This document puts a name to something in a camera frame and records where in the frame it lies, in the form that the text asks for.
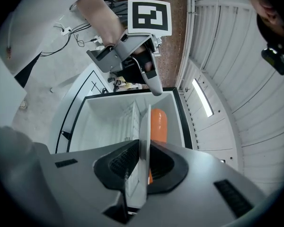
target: power plug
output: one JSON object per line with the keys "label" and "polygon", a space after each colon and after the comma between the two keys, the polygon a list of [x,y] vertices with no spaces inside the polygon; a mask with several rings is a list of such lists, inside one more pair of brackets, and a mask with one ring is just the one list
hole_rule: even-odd
{"label": "power plug", "polygon": [[69,32],[71,32],[71,27],[67,27],[67,28],[65,28],[64,31],[61,31],[61,35],[65,36],[65,35],[67,35]]}

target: fluorescent light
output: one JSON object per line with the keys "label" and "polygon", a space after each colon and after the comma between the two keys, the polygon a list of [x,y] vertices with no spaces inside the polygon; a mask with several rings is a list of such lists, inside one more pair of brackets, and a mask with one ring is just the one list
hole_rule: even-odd
{"label": "fluorescent light", "polygon": [[205,112],[207,114],[207,117],[210,117],[213,115],[213,110],[212,110],[212,107],[210,106],[208,100],[207,100],[207,97],[205,95],[205,93],[203,92],[202,88],[200,87],[198,81],[196,79],[193,80],[193,85],[195,87],[195,90],[203,104],[203,107],[205,109]]}

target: black latch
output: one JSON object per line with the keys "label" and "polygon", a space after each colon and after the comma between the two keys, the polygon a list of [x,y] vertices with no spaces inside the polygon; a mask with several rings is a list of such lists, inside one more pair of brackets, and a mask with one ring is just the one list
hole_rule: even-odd
{"label": "black latch", "polygon": [[61,134],[68,140],[71,140],[72,134],[62,131]]}

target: corrugated metal wall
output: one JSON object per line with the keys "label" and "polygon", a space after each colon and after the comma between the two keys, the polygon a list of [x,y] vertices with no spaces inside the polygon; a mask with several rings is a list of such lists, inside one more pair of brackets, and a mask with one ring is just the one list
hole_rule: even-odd
{"label": "corrugated metal wall", "polygon": [[[284,183],[284,76],[261,58],[266,43],[257,29],[256,13],[246,0],[219,0],[219,5],[215,26],[215,0],[196,2],[190,53],[194,66],[188,65],[181,87],[191,89],[185,93],[188,97],[192,79],[199,79],[215,111],[220,108],[219,100],[198,78],[197,68],[210,75],[235,118],[244,175],[269,194]],[[233,146],[223,114],[215,112],[213,118],[205,118],[195,93],[188,102],[199,149],[210,150],[220,159],[229,157]]]}

